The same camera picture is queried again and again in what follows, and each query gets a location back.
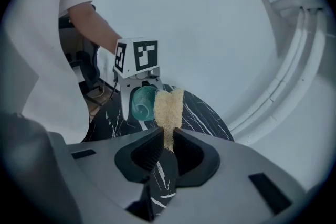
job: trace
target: white wall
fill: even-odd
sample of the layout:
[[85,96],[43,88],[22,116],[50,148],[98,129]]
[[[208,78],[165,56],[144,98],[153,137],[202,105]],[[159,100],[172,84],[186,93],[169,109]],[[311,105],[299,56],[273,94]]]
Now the white wall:
[[227,123],[272,80],[290,32],[262,0],[93,3],[122,37],[157,38],[162,81],[193,92]]
[[308,190],[325,179],[336,150],[336,39],[328,38],[319,72],[294,111],[252,148]]

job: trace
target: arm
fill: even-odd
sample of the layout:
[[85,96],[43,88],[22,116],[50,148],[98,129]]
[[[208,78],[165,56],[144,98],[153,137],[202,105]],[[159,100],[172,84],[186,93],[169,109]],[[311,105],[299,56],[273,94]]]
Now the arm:
[[68,9],[71,22],[87,39],[114,54],[117,40],[121,38],[100,15],[90,2],[84,2]]

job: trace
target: floor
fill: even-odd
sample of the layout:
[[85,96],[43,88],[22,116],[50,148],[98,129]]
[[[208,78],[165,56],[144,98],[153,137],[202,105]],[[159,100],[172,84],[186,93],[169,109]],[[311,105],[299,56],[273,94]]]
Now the floor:
[[[89,92],[88,96],[91,97],[91,98],[94,98],[97,102],[104,105],[110,99],[110,95],[112,93],[112,90],[109,87],[107,87],[106,85],[104,86],[104,83],[102,83],[100,81],[97,82],[96,85],[100,85],[103,88],[103,91],[99,91],[99,89],[95,89],[95,90]],[[88,110],[89,110],[89,114],[90,114],[90,123],[91,123],[92,119],[97,114],[100,107],[98,105],[86,100],[86,99],[85,99],[85,101],[86,101],[86,104],[88,106]]]

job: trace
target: white t-shirt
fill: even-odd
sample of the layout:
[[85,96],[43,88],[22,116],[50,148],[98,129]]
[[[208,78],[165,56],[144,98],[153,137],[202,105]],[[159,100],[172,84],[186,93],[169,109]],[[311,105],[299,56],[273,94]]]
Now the white t-shirt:
[[21,113],[67,144],[79,143],[89,113],[59,40],[58,18],[92,0],[12,0],[0,29],[1,109]]

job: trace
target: person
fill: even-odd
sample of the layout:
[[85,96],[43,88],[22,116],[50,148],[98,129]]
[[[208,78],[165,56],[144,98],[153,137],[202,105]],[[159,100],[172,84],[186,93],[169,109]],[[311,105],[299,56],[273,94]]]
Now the person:
[[120,36],[94,10],[92,0],[12,0],[1,26],[2,112],[19,113],[81,142],[89,112],[61,48],[58,18],[69,14],[78,31],[114,53]]

